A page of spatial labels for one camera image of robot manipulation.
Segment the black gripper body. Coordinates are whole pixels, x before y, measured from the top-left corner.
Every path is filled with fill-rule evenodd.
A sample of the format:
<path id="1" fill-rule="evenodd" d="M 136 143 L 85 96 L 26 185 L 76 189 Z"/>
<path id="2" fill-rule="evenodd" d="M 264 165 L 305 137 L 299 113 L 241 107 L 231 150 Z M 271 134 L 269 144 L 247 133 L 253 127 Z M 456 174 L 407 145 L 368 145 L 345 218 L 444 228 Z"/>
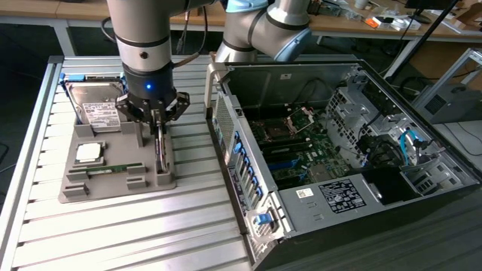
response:
<path id="1" fill-rule="evenodd" d="M 122 64 L 128 88 L 128 99 L 134 106 L 147 105 L 153 109 L 165 109 L 176 98 L 173 87 L 173 63 L 168 62 L 160 69 L 142 72 Z"/>

